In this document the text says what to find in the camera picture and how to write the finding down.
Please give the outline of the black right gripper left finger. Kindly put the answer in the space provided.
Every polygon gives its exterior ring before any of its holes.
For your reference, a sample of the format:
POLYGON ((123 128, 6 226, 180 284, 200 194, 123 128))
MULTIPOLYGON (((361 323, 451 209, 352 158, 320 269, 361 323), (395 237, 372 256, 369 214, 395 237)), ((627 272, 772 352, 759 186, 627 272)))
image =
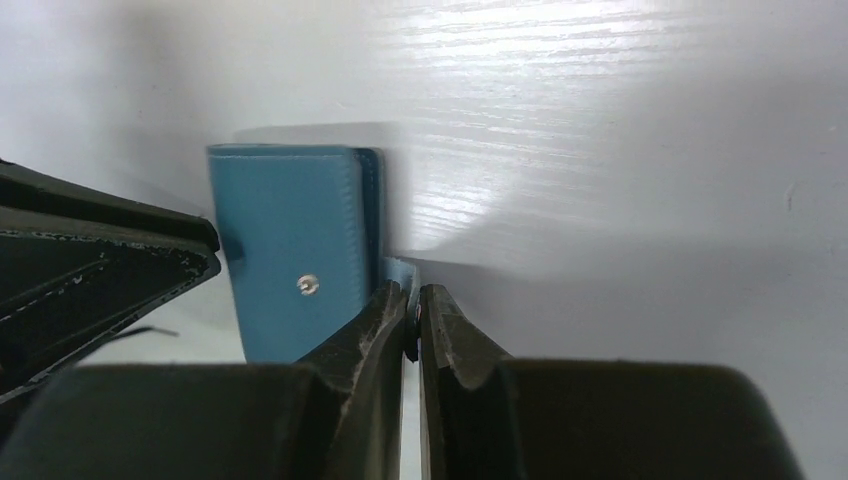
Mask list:
POLYGON ((102 365, 60 374, 1 451, 5 479, 318 479, 365 388, 363 369, 401 329, 386 282, 293 364, 102 365))

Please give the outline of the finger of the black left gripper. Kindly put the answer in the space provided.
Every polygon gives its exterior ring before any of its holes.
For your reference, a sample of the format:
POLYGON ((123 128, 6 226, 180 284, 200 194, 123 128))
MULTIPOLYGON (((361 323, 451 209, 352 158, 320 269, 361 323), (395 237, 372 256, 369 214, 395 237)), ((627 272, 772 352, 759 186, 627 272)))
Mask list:
POLYGON ((1 400, 216 276, 212 224, 3 162, 1 400))

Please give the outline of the blue leather card holder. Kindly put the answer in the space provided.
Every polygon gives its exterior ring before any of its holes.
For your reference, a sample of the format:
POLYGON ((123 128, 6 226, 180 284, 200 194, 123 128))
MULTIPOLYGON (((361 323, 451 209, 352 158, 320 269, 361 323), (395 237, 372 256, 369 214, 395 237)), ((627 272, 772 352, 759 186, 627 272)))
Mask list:
POLYGON ((300 359, 387 281, 417 298, 418 269, 385 250, 380 150, 233 143, 207 160, 248 361, 300 359))

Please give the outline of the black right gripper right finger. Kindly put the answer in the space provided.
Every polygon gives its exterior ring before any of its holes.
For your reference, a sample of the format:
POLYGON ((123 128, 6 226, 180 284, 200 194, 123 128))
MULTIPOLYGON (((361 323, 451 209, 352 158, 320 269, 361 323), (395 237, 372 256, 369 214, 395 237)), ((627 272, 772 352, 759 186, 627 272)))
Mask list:
POLYGON ((420 291, 426 479, 799 479, 759 389, 717 365, 517 358, 420 291))

